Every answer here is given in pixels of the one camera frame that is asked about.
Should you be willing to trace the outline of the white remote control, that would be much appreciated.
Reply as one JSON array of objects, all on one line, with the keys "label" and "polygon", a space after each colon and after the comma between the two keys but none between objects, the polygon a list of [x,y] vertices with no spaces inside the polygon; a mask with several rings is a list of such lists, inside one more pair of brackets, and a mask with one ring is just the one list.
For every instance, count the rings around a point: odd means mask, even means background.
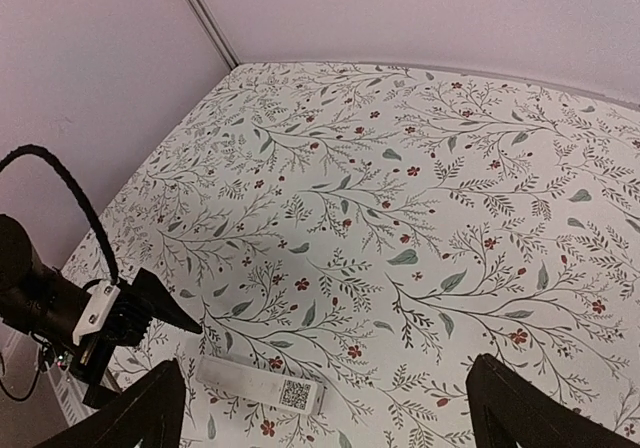
[{"label": "white remote control", "polygon": [[325,388],[318,382],[277,374],[217,357],[202,357],[196,380],[230,395],[300,415],[320,411]]}]

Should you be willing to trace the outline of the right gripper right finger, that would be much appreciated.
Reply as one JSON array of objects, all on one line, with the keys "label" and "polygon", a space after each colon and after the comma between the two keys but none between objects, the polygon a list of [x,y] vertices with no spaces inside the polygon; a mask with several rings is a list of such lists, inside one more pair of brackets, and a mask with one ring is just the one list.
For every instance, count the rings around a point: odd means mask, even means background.
[{"label": "right gripper right finger", "polygon": [[555,402],[489,354],[475,358],[466,389],[481,448],[637,445]]}]

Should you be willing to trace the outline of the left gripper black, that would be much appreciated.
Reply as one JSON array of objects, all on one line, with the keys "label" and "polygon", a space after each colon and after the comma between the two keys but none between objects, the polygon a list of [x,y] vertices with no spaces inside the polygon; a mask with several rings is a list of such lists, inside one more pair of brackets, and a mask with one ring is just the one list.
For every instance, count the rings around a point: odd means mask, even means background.
[{"label": "left gripper black", "polygon": [[55,355],[71,355],[70,373],[87,385],[83,403],[102,408],[118,394],[101,385],[118,346],[139,345],[153,318],[192,334],[201,334],[194,320],[154,273],[140,268],[132,283],[120,290],[102,327],[73,341],[73,331],[90,303],[91,294],[44,265],[20,223],[1,216],[1,319],[9,327],[42,339]]}]

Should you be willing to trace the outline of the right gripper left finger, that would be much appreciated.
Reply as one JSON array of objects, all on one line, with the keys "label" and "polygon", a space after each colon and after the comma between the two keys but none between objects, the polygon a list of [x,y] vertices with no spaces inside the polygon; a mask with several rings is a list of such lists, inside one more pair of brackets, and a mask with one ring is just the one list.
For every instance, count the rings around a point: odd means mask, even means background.
[{"label": "right gripper left finger", "polygon": [[165,360],[105,407],[38,446],[178,447],[185,399],[178,361]]}]

